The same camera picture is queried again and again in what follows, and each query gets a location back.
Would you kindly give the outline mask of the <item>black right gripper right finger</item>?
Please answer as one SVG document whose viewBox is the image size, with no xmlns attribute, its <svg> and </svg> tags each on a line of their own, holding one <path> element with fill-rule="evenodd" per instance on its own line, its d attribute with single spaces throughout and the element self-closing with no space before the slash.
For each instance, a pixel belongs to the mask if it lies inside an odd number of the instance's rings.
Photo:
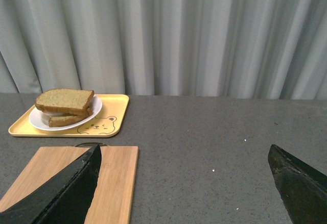
<svg viewBox="0 0 327 224">
<path fill-rule="evenodd" d="M 326 223 L 326 175 L 273 144 L 268 163 L 293 223 Z"/>
</svg>

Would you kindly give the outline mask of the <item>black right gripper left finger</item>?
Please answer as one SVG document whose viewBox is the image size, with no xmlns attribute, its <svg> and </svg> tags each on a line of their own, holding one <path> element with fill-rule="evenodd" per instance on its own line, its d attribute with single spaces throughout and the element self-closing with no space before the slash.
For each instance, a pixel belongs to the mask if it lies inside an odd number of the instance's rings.
<svg viewBox="0 0 327 224">
<path fill-rule="evenodd" d="M 84 223 L 98 184 L 102 154 L 95 145 L 19 202 L 1 223 Z"/>
</svg>

